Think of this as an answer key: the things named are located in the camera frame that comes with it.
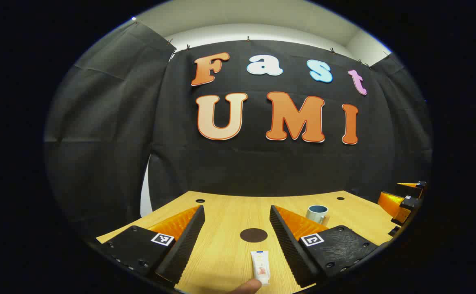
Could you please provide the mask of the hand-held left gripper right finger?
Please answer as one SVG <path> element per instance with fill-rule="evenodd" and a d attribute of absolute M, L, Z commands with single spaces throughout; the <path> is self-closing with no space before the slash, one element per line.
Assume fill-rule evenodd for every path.
<path fill-rule="evenodd" d="M 277 205 L 270 207 L 270 223 L 296 283 L 305 288 L 345 275 L 385 249 L 352 229 L 327 228 Z"/>

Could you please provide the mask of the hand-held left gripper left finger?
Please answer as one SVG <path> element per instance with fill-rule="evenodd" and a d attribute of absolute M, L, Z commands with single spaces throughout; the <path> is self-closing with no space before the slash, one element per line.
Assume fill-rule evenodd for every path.
<path fill-rule="evenodd" d="M 203 205 L 161 218 L 145 216 L 96 237 L 96 246 L 128 272 L 174 286 L 180 283 L 205 220 Z"/>

